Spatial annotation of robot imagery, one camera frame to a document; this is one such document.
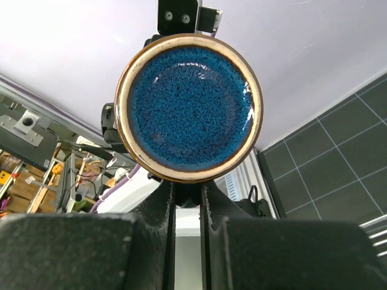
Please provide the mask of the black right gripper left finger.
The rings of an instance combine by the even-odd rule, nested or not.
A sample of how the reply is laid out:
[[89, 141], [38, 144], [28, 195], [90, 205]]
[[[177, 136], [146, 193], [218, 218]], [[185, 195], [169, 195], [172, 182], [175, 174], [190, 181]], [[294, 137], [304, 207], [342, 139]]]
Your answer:
[[2, 218], [1, 288], [173, 289], [173, 183], [129, 213]]

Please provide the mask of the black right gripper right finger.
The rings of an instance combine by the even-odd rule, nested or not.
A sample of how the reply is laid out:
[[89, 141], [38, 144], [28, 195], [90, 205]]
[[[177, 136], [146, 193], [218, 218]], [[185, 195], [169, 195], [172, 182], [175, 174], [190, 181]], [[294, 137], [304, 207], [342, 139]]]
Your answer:
[[354, 223], [252, 217], [201, 187], [204, 289], [385, 289], [386, 269]]

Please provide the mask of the small speckled blue cup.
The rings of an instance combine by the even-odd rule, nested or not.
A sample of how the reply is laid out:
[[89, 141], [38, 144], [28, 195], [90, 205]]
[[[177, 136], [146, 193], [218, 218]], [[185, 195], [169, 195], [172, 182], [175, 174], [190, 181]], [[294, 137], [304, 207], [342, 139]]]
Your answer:
[[236, 49], [202, 34], [162, 37], [142, 48], [117, 84], [115, 123], [146, 170], [198, 183], [233, 170], [262, 128], [261, 87]]

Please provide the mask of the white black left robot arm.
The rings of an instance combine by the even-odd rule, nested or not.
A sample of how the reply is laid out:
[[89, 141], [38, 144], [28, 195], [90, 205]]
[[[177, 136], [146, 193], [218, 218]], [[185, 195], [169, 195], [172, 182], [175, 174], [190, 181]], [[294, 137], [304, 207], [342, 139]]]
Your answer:
[[[101, 127], [103, 139], [117, 153], [126, 153], [117, 126], [115, 125], [114, 104], [107, 103], [102, 108]], [[161, 179], [146, 169], [135, 165], [122, 175], [121, 180], [99, 197], [92, 208], [93, 212], [127, 213], [148, 197], [161, 183]]]

